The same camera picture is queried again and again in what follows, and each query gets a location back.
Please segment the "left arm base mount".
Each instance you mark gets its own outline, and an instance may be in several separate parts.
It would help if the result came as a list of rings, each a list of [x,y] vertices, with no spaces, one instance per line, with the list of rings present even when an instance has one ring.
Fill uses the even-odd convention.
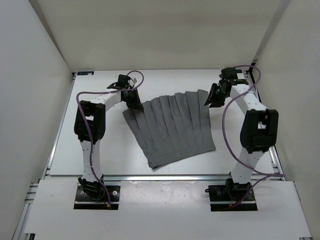
[[[74,198],[75,210],[118,210],[121,195],[120,185],[105,185],[89,182],[81,177]]]

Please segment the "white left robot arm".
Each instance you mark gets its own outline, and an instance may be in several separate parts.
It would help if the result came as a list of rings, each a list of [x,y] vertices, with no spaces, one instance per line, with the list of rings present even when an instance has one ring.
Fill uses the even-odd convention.
[[[103,182],[100,143],[106,131],[106,112],[120,102],[125,102],[129,109],[143,109],[135,87],[105,92],[81,91],[76,95],[74,133],[80,141],[83,154],[83,175],[78,178],[78,182],[83,191],[95,201],[104,197],[111,201]]]

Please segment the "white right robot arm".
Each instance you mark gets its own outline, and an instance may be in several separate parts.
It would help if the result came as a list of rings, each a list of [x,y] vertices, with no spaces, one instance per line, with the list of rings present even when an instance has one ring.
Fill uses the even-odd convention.
[[[237,163],[225,182],[224,190],[216,193],[237,200],[250,192],[251,176],[258,161],[276,144],[279,113],[264,106],[245,79],[221,79],[213,83],[205,104],[211,108],[228,108],[227,98],[236,103],[244,114],[239,137],[241,152],[239,156],[232,154]]]

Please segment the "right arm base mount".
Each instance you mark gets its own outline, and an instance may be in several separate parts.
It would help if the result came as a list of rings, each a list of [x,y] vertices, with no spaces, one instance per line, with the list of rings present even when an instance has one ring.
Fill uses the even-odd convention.
[[[250,182],[234,183],[231,178],[224,185],[209,185],[211,212],[253,212],[257,211],[255,194]]]

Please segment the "grey pleated skirt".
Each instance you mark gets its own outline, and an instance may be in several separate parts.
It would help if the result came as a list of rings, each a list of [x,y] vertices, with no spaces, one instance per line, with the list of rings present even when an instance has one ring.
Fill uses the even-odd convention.
[[[144,102],[142,110],[123,112],[151,169],[216,149],[208,96],[202,89],[177,92]]]

